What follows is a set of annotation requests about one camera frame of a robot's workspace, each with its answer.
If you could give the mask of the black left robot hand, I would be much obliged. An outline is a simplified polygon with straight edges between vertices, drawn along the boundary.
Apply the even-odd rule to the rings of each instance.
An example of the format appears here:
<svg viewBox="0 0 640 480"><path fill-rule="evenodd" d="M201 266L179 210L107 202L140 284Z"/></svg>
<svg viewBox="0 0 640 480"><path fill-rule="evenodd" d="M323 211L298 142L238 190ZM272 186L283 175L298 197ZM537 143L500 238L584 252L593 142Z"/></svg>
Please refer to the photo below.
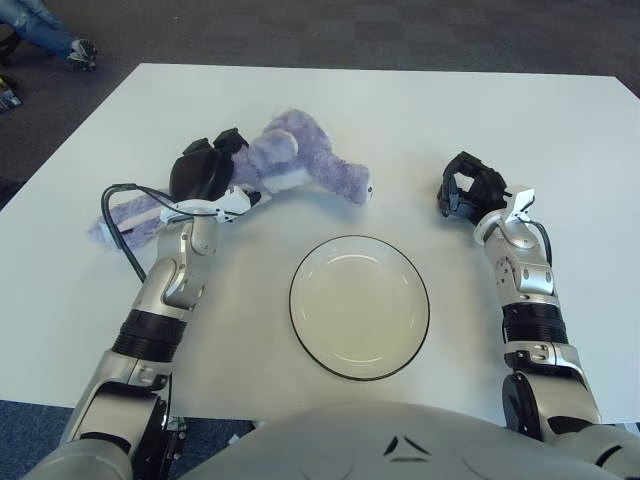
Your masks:
<svg viewBox="0 0 640 480"><path fill-rule="evenodd" d="M235 159L247 147L236 128L221 132L213 141L202 138L192 142L172 167L172 204L161 214L163 221L183 215L226 223L258 205L261 192L235 178L240 172Z"/></svg>

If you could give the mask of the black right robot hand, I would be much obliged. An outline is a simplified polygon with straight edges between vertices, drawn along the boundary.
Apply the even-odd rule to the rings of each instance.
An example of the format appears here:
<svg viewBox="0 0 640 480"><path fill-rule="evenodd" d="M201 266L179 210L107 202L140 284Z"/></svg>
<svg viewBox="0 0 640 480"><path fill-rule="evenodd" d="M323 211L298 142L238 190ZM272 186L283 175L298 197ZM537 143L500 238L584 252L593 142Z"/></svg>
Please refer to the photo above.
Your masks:
<svg viewBox="0 0 640 480"><path fill-rule="evenodd" d="M472 179L468 190L459 187L456 174ZM462 151L446 166L437 203L444 217L454 216L477 226L493 211L507 207L507 185L499 172L484 165L477 157Z"/></svg>

